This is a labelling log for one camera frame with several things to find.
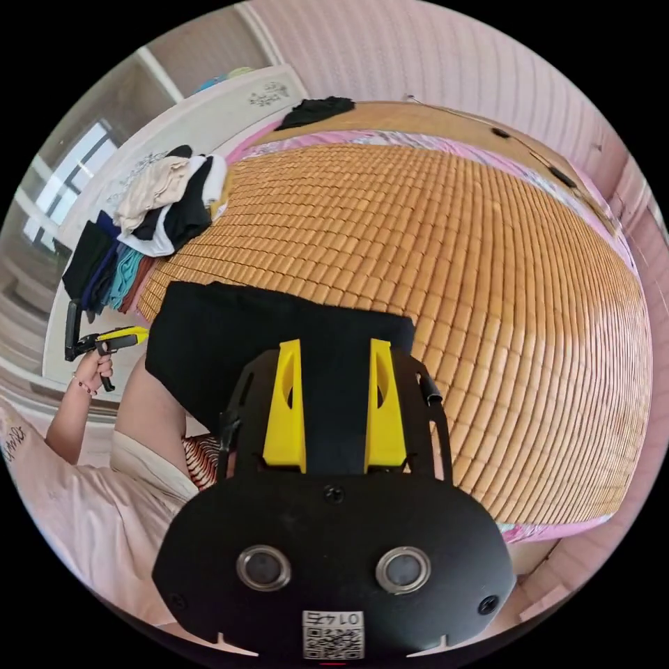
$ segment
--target qr code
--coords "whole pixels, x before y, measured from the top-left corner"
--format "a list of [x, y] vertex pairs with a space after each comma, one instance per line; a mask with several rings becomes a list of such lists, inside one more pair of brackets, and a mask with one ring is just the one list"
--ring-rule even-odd
[[305, 627], [307, 660], [360, 660], [364, 657], [363, 627]]

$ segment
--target person's arm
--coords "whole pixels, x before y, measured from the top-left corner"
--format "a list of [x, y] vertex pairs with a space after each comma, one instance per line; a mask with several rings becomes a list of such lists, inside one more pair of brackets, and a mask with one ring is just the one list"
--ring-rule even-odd
[[112, 375], [111, 363], [110, 355], [101, 357], [97, 351], [84, 356], [47, 430], [49, 448], [71, 465], [79, 460], [91, 400], [102, 385], [101, 377]]

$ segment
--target person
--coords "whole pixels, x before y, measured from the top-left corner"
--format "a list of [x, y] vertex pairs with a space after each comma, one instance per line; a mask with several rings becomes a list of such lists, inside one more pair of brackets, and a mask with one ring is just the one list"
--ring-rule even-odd
[[[110, 355], [87, 353], [46, 436], [0, 400], [2, 450], [19, 494], [54, 552], [103, 599], [191, 641], [165, 606], [151, 570], [167, 528], [198, 493], [186, 463], [186, 412], [145, 369], [134, 366], [111, 437], [108, 467], [79, 465], [92, 398], [113, 375]], [[229, 470], [233, 473], [233, 458]]]

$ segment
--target yellow bracket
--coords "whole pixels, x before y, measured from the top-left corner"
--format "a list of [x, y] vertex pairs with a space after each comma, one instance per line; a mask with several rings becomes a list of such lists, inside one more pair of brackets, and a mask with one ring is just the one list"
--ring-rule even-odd
[[405, 460], [402, 412], [390, 342], [372, 339], [364, 471], [367, 473], [369, 467], [401, 467]]
[[307, 471], [299, 339], [279, 348], [263, 458], [270, 467], [299, 467], [302, 474]]

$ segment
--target white shirt sleeve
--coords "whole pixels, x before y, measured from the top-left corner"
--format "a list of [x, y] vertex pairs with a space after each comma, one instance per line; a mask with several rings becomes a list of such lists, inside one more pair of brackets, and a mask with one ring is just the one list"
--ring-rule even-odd
[[67, 568], [127, 613], [175, 622], [151, 578], [168, 507], [121, 472], [70, 465], [3, 399], [0, 444], [23, 503]]

